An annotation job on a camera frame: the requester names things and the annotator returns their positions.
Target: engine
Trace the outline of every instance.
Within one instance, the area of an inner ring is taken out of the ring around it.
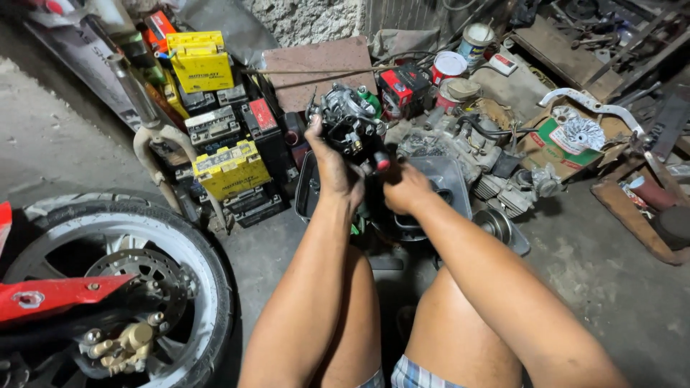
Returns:
[[[413,127],[401,141],[398,155],[457,158],[474,196],[512,218],[533,208],[540,197],[554,195],[560,179],[553,166],[532,171],[519,168],[525,155],[515,152],[512,135],[505,132],[485,114],[459,119],[444,115],[431,130]]]
[[[381,139],[387,127],[376,117],[374,105],[340,84],[333,84],[333,89],[321,96],[320,104],[313,100],[306,114],[322,116],[322,137],[330,147],[354,164],[370,162],[376,171],[388,169],[391,162]]]

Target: white rim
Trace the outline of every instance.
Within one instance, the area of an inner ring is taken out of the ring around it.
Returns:
[[[22,282],[28,275],[34,273],[42,274],[41,278],[60,277],[60,273],[48,264],[46,255],[59,246],[89,235],[131,235],[149,240],[178,264],[194,273],[199,284],[196,287],[195,317],[189,341],[183,344],[169,338],[159,340],[159,345],[173,359],[173,364],[167,365],[150,357],[150,362],[147,364],[150,382],[140,387],[174,386],[203,355],[210,342],[211,329],[215,326],[219,313],[217,285],[213,280],[213,272],[208,263],[202,259],[203,253],[182,232],[142,215],[99,213],[78,217],[50,229],[31,243],[12,263],[3,282]]]

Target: yellow battery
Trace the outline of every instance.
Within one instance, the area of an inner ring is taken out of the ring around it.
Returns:
[[[219,201],[270,181],[256,145],[246,140],[199,156],[192,165],[199,183]]]
[[[161,85],[163,96],[168,100],[168,104],[170,104],[183,119],[187,120],[189,118],[189,113],[187,113],[182,106],[182,101],[179,98],[179,91],[177,90],[177,85],[175,85],[173,75],[170,73],[170,70],[163,69],[163,76],[166,78],[166,81]]]
[[[220,31],[168,34],[175,74],[187,93],[234,88],[230,58]]]

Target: motorcycle wheel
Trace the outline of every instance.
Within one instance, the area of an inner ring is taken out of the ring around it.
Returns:
[[[15,283],[84,276],[90,264],[82,259],[93,263],[105,254],[143,248],[162,252],[190,274],[187,286],[194,297],[178,324],[186,322],[190,327],[187,342],[173,338],[173,327],[155,345],[165,355],[150,356],[145,373],[92,380],[74,365],[68,368],[71,376],[65,376],[64,366],[54,366],[33,381],[35,387],[105,387],[109,380],[114,387],[199,388],[206,384],[232,331],[232,290],[221,257],[210,242],[167,208],[129,195],[102,193],[39,201],[24,208],[23,214],[14,212],[0,277],[4,283]]]

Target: green bottle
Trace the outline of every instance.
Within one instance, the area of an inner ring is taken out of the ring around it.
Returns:
[[[376,116],[374,116],[374,118],[380,119],[381,114],[383,113],[383,109],[381,108],[381,102],[379,102],[378,97],[371,94],[371,92],[367,90],[366,86],[364,85],[357,88],[357,94],[361,98],[365,99],[368,103],[370,103],[371,106],[374,107],[374,109],[376,110]]]

